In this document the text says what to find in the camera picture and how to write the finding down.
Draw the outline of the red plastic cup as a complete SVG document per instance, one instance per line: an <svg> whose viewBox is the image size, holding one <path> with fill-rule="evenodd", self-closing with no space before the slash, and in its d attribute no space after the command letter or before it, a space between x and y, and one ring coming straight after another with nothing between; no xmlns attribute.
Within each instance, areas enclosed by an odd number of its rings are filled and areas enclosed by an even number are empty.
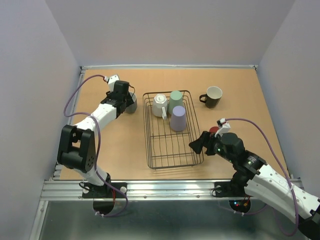
<svg viewBox="0 0 320 240"><path fill-rule="evenodd" d="M219 127L218 126L213 126L209 129L209 132L210 133L216 133L217 131L219 130Z"/></svg>

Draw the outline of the grey mug white inside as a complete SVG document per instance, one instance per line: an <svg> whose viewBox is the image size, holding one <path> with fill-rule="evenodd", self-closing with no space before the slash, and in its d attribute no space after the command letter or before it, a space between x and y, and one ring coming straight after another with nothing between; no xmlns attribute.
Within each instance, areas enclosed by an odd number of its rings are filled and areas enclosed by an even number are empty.
<svg viewBox="0 0 320 240"><path fill-rule="evenodd" d="M129 92L129 94L130 94L130 96L131 96L131 98L133 100L133 104L131 104L128 107L126 107L124 112L126 114L134 114L136 112L136 110L137 110L137 107L138 107L137 96L136 96L135 93L133 93L131 91Z"/></svg>

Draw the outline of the purple plastic cup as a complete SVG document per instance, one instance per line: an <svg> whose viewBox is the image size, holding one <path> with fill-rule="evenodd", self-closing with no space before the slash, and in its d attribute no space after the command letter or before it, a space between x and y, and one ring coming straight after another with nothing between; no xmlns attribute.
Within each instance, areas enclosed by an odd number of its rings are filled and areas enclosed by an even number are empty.
<svg viewBox="0 0 320 240"><path fill-rule="evenodd" d="M170 128L176 132L182 132L187 127L186 109L183 106L175 106L170 118Z"/></svg>

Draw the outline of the white faceted mug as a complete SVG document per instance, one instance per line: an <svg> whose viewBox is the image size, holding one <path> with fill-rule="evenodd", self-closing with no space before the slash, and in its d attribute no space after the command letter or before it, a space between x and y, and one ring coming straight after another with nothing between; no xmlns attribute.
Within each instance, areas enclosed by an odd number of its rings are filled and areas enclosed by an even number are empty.
<svg viewBox="0 0 320 240"><path fill-rule="evenodd" d="M168 100L167 97L162 94L158 93L153 98L152 103L152 114L156 117L161 117L163 120L167 119L167 110L168 110Z"/></svg>

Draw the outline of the green plastic cup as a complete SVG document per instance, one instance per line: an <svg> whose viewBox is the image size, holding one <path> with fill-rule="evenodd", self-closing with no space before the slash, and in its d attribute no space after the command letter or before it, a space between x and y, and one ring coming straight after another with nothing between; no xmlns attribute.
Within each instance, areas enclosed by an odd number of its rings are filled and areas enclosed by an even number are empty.
<svg viewBox="0 0 320 240"><path fill-rule="evenodd" d="M171 115L174 107L183 106L183 94L179 90L174 90L170 93L168 102L168 113Z"/></svg>

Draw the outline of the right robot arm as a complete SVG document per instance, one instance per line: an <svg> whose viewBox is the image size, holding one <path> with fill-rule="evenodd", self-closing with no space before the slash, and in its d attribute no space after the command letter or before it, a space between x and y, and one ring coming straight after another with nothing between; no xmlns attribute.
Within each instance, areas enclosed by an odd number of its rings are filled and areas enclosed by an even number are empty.
<svg viewBox="0 0 320 240"><path fill-rule="evenodd" d="M206 148L206 155L218 155L232 164L235 173L230 181L218 185L217 197L252 196L297 223L298 230L309 239L320 238L320 199L288 183L263 158L246 150L235 133L215 136L203 131L189 146L196 154Z"/></svg>

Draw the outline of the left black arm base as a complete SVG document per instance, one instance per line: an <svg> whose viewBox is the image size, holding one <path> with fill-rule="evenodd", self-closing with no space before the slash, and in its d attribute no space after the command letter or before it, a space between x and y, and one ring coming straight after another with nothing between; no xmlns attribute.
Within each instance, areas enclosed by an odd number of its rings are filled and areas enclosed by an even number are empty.
<svg viewBox="0 0 320 240"><path fill-rule="evenodd" d="M81 181L78 185L82 188L82 198L84 199L111 199L114 197L114 193L115 198L125 198L122 194L114 191L107 185L96 186L83 181Z"/></svg>

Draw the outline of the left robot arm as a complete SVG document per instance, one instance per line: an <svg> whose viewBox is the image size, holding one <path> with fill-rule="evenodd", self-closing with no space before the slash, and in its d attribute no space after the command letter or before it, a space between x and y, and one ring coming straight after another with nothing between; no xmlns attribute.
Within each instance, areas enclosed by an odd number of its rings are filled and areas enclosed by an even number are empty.
<svg viewBox="0 0 320 240"><path fill-rule="evenodd" d="M83 113L86 118L75 125L65 125L61 130L57 162L75 170L100 197L111 193L111 177L97 166L95 136L101 140L101 129L117 119L127 107L134 104L129 93L130 83L111 77L106 97L92 113Z"/></svg>

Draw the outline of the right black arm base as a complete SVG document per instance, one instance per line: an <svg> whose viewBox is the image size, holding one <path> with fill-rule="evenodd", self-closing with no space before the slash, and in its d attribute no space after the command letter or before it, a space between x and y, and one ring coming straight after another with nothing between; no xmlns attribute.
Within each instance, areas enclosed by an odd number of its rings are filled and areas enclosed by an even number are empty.
<svg viewBox="0 0 320 240"><path fill-rule="evenodd" d="M230 181L217 181L211 190L211 195L216 198L237 197Z"/></svg>

